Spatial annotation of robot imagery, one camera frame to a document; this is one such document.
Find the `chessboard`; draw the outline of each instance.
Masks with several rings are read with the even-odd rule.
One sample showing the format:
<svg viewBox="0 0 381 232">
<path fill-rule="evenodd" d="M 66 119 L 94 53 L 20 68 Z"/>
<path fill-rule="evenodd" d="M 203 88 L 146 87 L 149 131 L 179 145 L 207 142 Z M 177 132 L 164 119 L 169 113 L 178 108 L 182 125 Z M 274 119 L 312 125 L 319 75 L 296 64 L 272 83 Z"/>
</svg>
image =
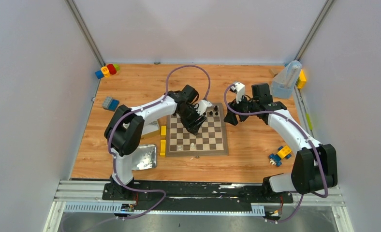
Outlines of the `chessboard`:
<svg viewBox="0 0 381 232">
<path fill-rule="evenodd" d="M 213 103 L 206 110 L 205 122 L 194 135 L 183 127 L 178 114 L 168 116 L 166 157 L 228 155 L 226 125 L 223 119 L 222 103 Z"/>
</svg>

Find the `white wall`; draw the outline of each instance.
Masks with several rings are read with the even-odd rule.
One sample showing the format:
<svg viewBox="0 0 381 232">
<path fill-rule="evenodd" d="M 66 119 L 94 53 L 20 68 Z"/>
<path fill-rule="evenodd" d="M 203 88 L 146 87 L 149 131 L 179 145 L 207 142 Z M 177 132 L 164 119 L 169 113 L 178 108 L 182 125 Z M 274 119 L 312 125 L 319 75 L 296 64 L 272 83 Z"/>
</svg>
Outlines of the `white wall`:
<svg viewBox="0 0 381 232">
<path fill-rule="evenodd" d="M 381 0 L 336 1 L 302 63 L 310 117 L 337 149 L 355 231 L 381 231 Z"/>
<path fill-rule="evenodd" d="M 76 0 L 106 62 L 284 63 L 325 0 Z"/>
<path fill-rule="evenodd" d="M 0 232 L 40 232 L 99 68 L 63 0 L 0 1 Z"/>
</svg>

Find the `wooden table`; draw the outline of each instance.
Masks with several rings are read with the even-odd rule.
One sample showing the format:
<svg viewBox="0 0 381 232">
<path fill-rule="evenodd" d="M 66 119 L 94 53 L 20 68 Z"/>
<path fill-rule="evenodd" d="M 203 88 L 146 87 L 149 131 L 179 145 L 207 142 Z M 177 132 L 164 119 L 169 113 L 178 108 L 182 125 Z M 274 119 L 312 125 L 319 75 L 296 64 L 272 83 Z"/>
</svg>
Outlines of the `wooden table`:
<svg viewBox="0 0 381 232">
<path fill-rule="evenodd" d="M 101 80 L 96 100 L 88 120 L 87 128 L 76 158 L 71 177 L 109 178 L 112 173 L 112 156 L 107 152 L 103 136 L 114 112 L 102 109 L 106 96 L 112 96 L 128 107 L 139 106 L 157 99 L 165 92 L 167 74 L 180 65 L 122 64 L 117 75 Z M 246 85 L 246 94 L 251 96 L 251 85 L 270 83 L 270 68 L 282 66 L 255 65 L 200 65 L 211 77 L 208 100 L 223 102 L 223 92 L 234 81 Z M 170 78 L 169 90 L 181 90 L 186 84 L 196 88 L 204 96 L 207 88 L 205 74 L 196 68 L 176 71 Z M 235 94 L 228 94 L 228 102 Z M 294 100 L 281 100 L 298 122 Z M 166 117 L 159 120 L 166 125 Z M 249 117 L 237 126 L 226 125 L 229 144 L 228 156 L 175 157 L 157 159 L 158 167 L 150 170 L 134 171 L 135 179 L 181 180 L 181 181 L 220 181 L 220 182 L 259 182 L 263 178 L 279 173 L 290 172 L 294 159 L 285 160 L 276 168 L 269 164 L 269 154 L 286 145 L 283 139 L 269 126 L 255 117 Z M 144 139 L 141 144 L 156 144 L 159 154 L 160 136 Z"/>
</svg>

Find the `red block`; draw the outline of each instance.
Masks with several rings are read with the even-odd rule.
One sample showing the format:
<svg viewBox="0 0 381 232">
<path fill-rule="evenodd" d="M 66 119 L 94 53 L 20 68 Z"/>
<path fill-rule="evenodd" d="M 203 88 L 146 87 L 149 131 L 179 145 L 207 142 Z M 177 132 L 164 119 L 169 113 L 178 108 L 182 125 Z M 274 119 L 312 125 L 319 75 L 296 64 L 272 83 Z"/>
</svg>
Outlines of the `red block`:
<svg viewBox="0 0 381 232">
<path fill-rule="evenodd" d="M 108 65 L 107 65 L 107 68 L 108 68 L 109 73 L 110 73 L 111 75 L 114 75 L 114 74 L 117 73 L 117 70 L 116 70 L 116 68 L 114 67 L 113 64 L 108 64 Z"/>
</svg>

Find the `chessboard square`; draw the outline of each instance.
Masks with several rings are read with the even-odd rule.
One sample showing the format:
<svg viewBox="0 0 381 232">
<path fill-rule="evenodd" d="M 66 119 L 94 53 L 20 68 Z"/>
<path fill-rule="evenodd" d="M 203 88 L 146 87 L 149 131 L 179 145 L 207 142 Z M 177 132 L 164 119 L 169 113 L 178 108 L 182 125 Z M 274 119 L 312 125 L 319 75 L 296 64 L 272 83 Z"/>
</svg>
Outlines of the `chessboard square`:
<svg viewBox="0 0 381 232">
<path fill-rule="evenodd" d="M 221 150 L 223 151 L 223 144 L 216 144 L 216 150 Z"/>
</svg>

